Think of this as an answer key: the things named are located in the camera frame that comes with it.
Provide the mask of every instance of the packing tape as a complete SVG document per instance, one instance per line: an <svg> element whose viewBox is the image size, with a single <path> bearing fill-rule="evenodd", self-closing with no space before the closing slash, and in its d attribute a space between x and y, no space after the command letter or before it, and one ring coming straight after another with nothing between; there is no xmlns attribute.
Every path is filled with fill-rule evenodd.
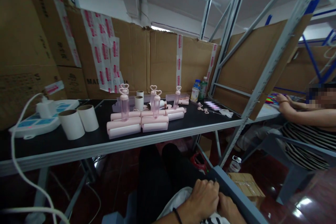
<svg viewBox="0 0 336 224"><path fill-rule="evenodd" d="M67 16L67 12L65 10L63 0L54 0L54 2L55 2L55 5L56 5L57 12L58 12L58 14L60 16L60 19L61 19L63 30L65 32L65 36L66 36L66 39L67 39L68 44L69 44L69 48L70 48L70 51L71 51L73 61L76 65L76 67L82 67L81 61L80 61L79 56L78 56L75 40L72 36L71 27L70 27L70 23L69 23L69 20L68 20L68 16Z"/></svg>
<svg viewBox="0 0 336 224"><path fill-rule="evenodd" d="M53 84L50 84L48 86L44 87L45 91L47 92L48 95L52 95L62 89L64 89L64 84L63 81L57 81Z"/></svg>
<svg viewBox="0 0 336 224"><path fill-rule="evenodd" d="M89 10L81 10L85 30L92 47L99 88L109 93L119 91L119 38L114 35L110 17Z"/></svg>
<svg viewBox="0 0 336 224"><path fill-rule="evenodd" d="M183 36L177 35L176 41L176 86L181 85Z"/></svg>
<svg viewBox="0 0 336 224"><path fill-rule="evenodd" d="M211 52L211 58L210 58L210 63L209 63L209 67L208 67L208 73L206 74L206 77L208 78L208 84L209 84L209 78L210 78L212 68L214 67L213 65L215 64L215 57L216 57L217 48L218 48L218 45L214 44L213 48L212 48L212 52Z"/></svg>

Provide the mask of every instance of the chair backrest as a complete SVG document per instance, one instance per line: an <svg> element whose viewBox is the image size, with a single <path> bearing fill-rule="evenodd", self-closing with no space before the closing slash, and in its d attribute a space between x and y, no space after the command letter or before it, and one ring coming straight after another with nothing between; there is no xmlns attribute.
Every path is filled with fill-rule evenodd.
<svg viewBox="0 0 336 224"><path fill-rule="evenodd" d="M243 194L243 192L236 186L230 177L223 171L220 166L214 167L209 176L218 181L221 189L226 193L226 196L231 197L232 201L237 205L241 215L248 224L267 224L267 220L260 213L260 211L253 205L253 203Z"/></svg>

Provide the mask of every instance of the cardboard box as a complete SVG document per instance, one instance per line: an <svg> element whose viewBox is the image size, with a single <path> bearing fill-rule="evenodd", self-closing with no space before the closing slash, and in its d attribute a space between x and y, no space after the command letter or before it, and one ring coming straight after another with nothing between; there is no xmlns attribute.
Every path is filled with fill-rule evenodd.
<svg viewBox="0 0 336 224"><path fill-rule="evenodd" d="M327 50L330 49L328 46L319 46L319 47L310 47L314 59L317 63L318 69L321 71L324 66L328 63L329 59L324 57L324 54ZM327 56L331 57L334 55L336 48L331 49L327 52ZM325 74L325 72L329 69L327 67L321 75ZM328 81L331 81L332 78L336 75L336 70L333 74L329 77ZM309 57L308 51L306 48L298 48L297 49L297 56L291 59L291 61L286 65L285 69L283 70L278 82L276 83L276 87L295 90L299 92L306 92L307 88L309 87L310 81L316 76L316 72L312 61ZM317 83L319 80L316 77L314 83ZM284 91L281 89L274 89L279 93L286 93L290 95L302 96L305 97L303 94L298 94L291 91Z"/></svg>
<svg viewBox="0 0 336 224"><path fill-rule="evenodd" d="M81 68L59 66L58 72L64 83L68 99L88 99L83 71Z"/></svg>
<svg viewBox="0 0 336 224"><path fill-rule="evenodd" d="M81 67L63 0L32 0L57 65Z"/></svg>
<svg viewBox="0 0 336 224"><path fill-rule="evenodd" d="M265 103L267 95L272 92L311 17L311 14L302 17L294 30L294 36L289 40L273 74L259 98L259 103L257 103L252 111L250 119L254 120L257 117ZM219 75L218 83L252 94L286 23L287 20L284 20L255 29L237 49L234 55L224 64ZM228 52L234 47L242 35L243 34L237 34L231 37ZM213 98L239 114L243 113L249 100L247 96L218 86L215 89Z"/></svg>
<svg viewBox="0 0 336 224"><path fill-rule="evenodd" d="M43 93L51 100L67 98L61 87L53 94L47 92L47 86L61 80L55 65L5 66L0 72L0 130L14 125L26 102L37 93ZM35 113L35 105L40 100L38 97L31 102L25 117Z"/></svg>
<svg viewBox="0 0 336 224"><path fill-rule="evenodd" d="M26 102L37 93L50 99L66 99L65 91L48 94L61 77L52 58L31 0L0 0L0 130L14 125ZM26 116L35 112L34 100Z"/></svg>
<svg viewBox="0 0 336 224"><path fill-rule="evenodd" d="M157 88L162 90L162 95L173 94L176 91L179 67L178 35L151 30L150 37L150 84L157 85ZM210 63L213 68L210 71L208 83L211 83L220 50L218 45L183 36L180 59L181 92L191 93L195 79L202 80L207 76Z"/></svg>
<svg viewBox="0 0 336 224"><path fill-rule="evenodd" d="M99 89L94 55L89 42L81 10L67 7L68 17L83 66L86 89L90 99L115 99L118 93ZM129 95L147 90L149 85L149 31L142 27L112 18L114 34L120 41L120 71L129 84Z"/></svg>
<svg viewBox="0 0 336 224"><path fill-rule="evenodd" d="M201 139L199 140L199 145L204 151L205 155L210 158L212 140L206 138L205 136L201 136Z"/></svg>
<svg viewBox="0 0 336 224"><path fill-rule="evenodd" d="M265 194L256 184L253 176L248 173L229 173L231 180L240 188L240 190L249 198L250 201L260 209L265 199Z"/></svg>

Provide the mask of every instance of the fluorescent light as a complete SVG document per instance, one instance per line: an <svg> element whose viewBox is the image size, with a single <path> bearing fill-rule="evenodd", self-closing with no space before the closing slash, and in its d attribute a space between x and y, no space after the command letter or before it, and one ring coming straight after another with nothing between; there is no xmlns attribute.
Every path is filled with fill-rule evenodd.
<svg viewBox="0 0 336 224"><path fill-rule="evenodd" d="M169 30L162 29L162 28L159 28L159 27L156 27L156 26L151 26L151 28L152 28L153 30L160 30L160 31L164 31L164 32L170 32Z"/></svg>

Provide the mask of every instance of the white electrical plug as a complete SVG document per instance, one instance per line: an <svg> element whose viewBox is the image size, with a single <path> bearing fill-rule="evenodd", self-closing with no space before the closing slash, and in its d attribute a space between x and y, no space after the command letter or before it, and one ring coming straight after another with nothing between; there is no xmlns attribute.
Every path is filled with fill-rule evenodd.
<svg viewBox="0 0 336 224"><path fill-rule="evenodd" d="M36 112L41 118L51 118L56 114L56 105L53 100L43 96L41 102L36 104Z"/></svg>

